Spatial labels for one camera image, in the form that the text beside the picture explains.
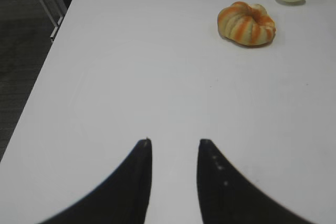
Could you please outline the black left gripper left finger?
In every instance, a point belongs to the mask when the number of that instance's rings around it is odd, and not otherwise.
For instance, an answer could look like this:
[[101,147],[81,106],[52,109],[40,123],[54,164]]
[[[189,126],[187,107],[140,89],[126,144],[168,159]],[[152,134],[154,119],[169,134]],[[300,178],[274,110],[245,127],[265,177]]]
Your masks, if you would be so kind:
[[152,144],[147,138],[92,192],[44,223],[144,223],[151,185]]

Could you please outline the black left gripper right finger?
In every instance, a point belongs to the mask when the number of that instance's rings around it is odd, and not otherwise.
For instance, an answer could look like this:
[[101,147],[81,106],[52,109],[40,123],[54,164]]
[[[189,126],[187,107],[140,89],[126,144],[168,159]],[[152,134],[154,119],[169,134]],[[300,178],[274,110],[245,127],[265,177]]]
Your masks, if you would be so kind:
[[335,223],[335,142],[202,139],[203,223]]

